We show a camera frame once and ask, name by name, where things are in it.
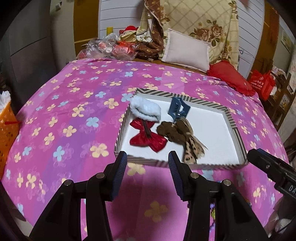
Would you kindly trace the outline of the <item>orange plastic basket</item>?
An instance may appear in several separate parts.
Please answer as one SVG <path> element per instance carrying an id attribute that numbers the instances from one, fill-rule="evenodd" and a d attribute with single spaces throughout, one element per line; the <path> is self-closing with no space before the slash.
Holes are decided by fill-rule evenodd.
<path id="1" fill-rule="evenodd" d="M 0 172 L 2 178 L 9 151 L 20 131 L 20 122 L 16 119 L 10 102 L 1 112 L 0 125 Z"/>

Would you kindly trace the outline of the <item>brown leopard scrunchie bow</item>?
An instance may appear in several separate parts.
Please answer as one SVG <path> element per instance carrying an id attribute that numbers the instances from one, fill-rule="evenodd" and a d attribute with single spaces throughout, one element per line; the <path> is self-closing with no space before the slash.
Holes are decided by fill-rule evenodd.
<path id="1" fill-rule="evenodd" d="M 183 162 L 186 164 L 197 164 L 197 160 L 205 155 L 207 147 L 195 137 L 186 118 L 174 123 L 162 121 L 157 127 L 157 133 L 184 147 Z"/>

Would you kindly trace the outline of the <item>brown patterned blanket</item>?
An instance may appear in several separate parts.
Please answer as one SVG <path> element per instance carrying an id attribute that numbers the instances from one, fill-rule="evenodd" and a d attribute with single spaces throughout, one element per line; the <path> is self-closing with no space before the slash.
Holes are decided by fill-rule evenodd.
<path id="1" fill-rule="evenodd" d="M 142 59 L 161 59 L 165 51 L 165 1 L 144 1 L 140 26 L 135 34 L 137 56 Z"/>

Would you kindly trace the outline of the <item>striped white tray box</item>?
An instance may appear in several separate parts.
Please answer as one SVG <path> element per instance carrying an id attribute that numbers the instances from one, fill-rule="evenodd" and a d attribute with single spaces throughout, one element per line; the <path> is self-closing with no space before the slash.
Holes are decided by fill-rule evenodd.
<path id="1" fill-rule="evenodd" d="M 120 126 L 114 153 L 132 163 L 167 167 L 170 151 L 192 169 L 234 169 L 247 164 L 238 127 L 223 105 L 139 88 Z"/>

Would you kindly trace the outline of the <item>white small pillow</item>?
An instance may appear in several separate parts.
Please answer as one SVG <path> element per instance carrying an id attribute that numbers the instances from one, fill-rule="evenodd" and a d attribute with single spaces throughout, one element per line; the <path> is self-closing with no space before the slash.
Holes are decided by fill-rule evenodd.
<path id="1" fill-rule="evenodd" d="M 210 46 L 203 41 L 168 29 L 167 42 L 162 57 L 165 63 L 183 66 L 206 73 L 210 68 Z"/>

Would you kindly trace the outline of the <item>red satin bow clip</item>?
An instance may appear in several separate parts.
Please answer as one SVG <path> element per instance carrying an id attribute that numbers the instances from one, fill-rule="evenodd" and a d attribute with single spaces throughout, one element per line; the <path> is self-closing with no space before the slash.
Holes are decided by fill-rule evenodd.
<path id="1" fill-rule="evenodd" d="M 130 123 L 130 126 L 139 130 L 139 133 L 130 139 L 129 144 L 137 147 L 150 147 L 156 153 L 161 151 L 168 140 L 162 135 L 151 131 L 154 124 L 154 121 L 135 118 Z"/>

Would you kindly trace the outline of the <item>blue claw hair clip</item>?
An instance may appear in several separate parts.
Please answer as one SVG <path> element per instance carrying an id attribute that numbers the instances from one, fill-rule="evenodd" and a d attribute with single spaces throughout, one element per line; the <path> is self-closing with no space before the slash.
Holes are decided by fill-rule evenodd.
<path id="1" fill-rule="evenodd" d="M 173 97 L 171 99 L 171 105 L 168 111 L 168 115 L 170 115 L 173 121 L 177 121 L 181 118 L 186 118 L 191 106 L 186 104 L 182 98 Z"/>

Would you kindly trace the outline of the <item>beige floral quilt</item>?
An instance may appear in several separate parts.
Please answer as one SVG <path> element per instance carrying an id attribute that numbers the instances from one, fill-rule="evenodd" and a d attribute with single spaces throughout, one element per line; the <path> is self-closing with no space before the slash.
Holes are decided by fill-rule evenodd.
<path id="1" fill-rule="evenodd" d="M 210 45 L 211 64 L 227 60 L 239 63 L 239 23 L 236 1 L 160 1 L 164 38 L 173 29 Z"/>

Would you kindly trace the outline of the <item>pink floral bedspread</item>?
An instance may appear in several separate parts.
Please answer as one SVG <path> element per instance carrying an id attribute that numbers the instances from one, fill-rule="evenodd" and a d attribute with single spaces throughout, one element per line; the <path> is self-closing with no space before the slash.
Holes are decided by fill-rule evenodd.
<path id="1" fill-rule="evenodd" d="M 22 127 L 2 182 L 34 225 L 66 179 L 89 179 L 114 160 L 114 145 L 137 88 L 184 94 L 226 106 L 247 150 L 287 160 L 282 141 L 257 96 L 196 72 L 142 62 L 76 60 L 41 86 L 18 113 Z M 129 164 L 107 204 L 115 240 L 182 240 L 188 209 L 167 168 Z"/>

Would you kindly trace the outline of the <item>red ruffled cushion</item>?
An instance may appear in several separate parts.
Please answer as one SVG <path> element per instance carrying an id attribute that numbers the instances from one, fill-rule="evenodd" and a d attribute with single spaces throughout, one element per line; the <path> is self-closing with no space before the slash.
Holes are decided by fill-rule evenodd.
<path id="1" fill-rule="evenodd" d="M 207 70 L 207 75 L 219 78 L 240 94 L 245 96 L 255 95 L 255 90 L 250 83 L 227 60 L 211 64 L 209 70 Z"/>

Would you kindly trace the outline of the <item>white fluffy hair clip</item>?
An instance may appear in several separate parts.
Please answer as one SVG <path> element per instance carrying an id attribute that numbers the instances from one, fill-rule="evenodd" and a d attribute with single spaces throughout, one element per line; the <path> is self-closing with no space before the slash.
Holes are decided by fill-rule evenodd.
<path id="1" fill-rule="evenodd" d="M 159 122 L 161 120 L 161 107 L 143 97 L 134 95 L 130 99 L 129 107 L 135 117 L 144 121 Z"/>

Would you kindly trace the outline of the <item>red santa plush toy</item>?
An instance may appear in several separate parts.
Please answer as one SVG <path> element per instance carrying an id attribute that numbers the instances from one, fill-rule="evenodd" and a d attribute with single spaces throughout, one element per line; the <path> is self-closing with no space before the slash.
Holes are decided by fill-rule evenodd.
<path id="1" fill-rule="evenodd" d="M 125 42 L 136 42 L 137 30 L 138 30 L 138 27 L 127 26 L 124 30 L 119 31 L 119 39 Z"/>

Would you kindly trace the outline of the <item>grey refrigerator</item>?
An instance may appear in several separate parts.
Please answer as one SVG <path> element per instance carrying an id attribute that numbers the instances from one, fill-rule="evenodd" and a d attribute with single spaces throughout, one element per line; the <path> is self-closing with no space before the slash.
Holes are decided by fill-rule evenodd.
<path id="1" fill-rule="evenodd" d="M 1 70 L 18 112 L 57 74 L 51 42 L 50 1 L 30 1 L 1 40 Z"/>

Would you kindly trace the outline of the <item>wooden chair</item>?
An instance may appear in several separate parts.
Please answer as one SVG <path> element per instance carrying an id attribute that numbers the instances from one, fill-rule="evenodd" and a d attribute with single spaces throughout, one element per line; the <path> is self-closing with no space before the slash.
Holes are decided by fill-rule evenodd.
<path id="1" fill-rule="evenodd" d="M 291 73 L 288 73 L 287 78 L 283 74 L 276 76 L 272 73 L 272 75 L 275 77 L 277 89 L 266 101 L 266 113 L 278 131 L 295 99 L 295 90 L 290 87 Z"/>

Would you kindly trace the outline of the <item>clear plastic bag pile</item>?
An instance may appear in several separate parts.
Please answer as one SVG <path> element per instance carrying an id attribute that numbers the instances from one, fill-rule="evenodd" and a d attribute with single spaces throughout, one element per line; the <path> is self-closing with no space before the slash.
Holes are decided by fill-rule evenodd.
<path id="1" fill-rule="evenodd" d="M 103 39 L 91 39 L 84 44 L 85 49 L 80 50 L 76 59 L 113 59 L 132 61 L 137 53 L 135 44 L 121 41 L 115 33 L 110 33 Z"/>

